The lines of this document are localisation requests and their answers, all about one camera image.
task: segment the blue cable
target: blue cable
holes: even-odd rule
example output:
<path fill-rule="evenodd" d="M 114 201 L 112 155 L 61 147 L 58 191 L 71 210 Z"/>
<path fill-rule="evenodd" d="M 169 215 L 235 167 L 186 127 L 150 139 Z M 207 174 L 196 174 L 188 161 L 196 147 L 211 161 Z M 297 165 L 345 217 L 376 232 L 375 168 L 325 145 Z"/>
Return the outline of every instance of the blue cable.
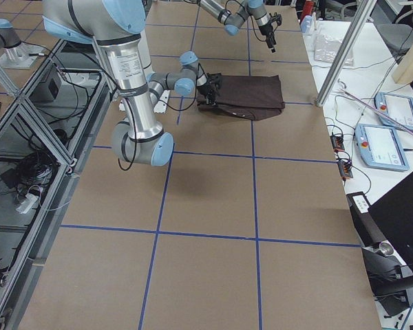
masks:
<path fill-rule="evenodd" d="M 412 303 L 412 306 L 410 307 L 410 309 L 408 310 L 407 316 L 405 317 L 403 324 L 401 325 L 401 330 L 404 330 L 405 324 L 407 323 L 408 318 L 409 318 L 410 314 L 412 313 L 412 310 L 413 310 L 413 303 Z"/>

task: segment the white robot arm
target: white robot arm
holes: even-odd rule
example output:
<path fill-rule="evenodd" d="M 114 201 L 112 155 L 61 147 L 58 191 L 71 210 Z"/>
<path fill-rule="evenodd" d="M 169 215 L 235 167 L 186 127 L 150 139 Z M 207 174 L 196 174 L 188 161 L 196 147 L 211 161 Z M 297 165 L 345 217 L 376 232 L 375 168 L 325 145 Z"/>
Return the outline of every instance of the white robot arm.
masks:
<path fill-rule="evenodd" d="M 268 46 L 273 49 L 273 20 L 268 17 L 262 0 L 243 0 L 236 14 L 214 0 L 198 0 L 197 4 L 225 24 L 230 34 L 236 34 L 245 20 L 254 15 Z M 197 87 L 209 102 L 214 102 L 215 85 L 196 55 L 183 54 L 182 69 L 178 73 L 146 77 L 138 50 L 145 28 L 141 0 L 43 0 L 43 19 L 50 34 L 77 43 L 91 44 L 95 40 L 107 56 L 127 114 L 112 135 L 112 148 L 119 159 L 165 165 L 172 154 L 173 137 L 164 132 L 153 112 L 163 91 L 174 89 L 188 96 Z"/>

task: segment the gray chair seat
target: gray chair seat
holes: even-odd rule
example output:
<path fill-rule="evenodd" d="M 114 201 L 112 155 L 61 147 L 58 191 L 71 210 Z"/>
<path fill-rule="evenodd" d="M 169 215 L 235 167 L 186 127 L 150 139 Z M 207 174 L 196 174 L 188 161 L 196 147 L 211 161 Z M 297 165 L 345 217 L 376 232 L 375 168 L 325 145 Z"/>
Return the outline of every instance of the gray chair seat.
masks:
<path fill-rule="evenodd" d="M 377 25 L 377 30 L 385 44 L 394 52 L 406 52 L 413 45 L 413 30 L 406 24 L 381 24 Z"/>

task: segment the red object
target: red object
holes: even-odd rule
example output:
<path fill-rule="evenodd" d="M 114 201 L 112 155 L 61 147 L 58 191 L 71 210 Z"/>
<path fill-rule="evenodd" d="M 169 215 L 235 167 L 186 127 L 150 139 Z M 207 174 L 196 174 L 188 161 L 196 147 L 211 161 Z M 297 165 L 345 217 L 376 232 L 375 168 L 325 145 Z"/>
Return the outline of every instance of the red object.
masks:
<path fill-rule="evenodd" d="M 303 6 L 303 11 L 301 12 L 300 23 L 303 21 L 304 17 L 312 14 L 312 9 L 314 8 L 314 1 L 306 1 Z"/>

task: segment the black cloth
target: black cloth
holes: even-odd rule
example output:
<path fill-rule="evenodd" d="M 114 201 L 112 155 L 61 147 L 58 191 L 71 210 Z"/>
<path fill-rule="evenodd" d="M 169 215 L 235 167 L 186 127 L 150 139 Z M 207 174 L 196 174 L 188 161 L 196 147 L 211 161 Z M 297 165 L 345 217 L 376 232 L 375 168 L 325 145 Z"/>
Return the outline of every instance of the black cloth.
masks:
<path fill-rule="evenodd" d="M 222 76 L 222 87 L 216 105 L 206 104 L 198 95 L 198 109 L 219 111 L 249 120 L 262 120 L 277 116 L 284 109 L 282 85 L 279 76 Z"/>

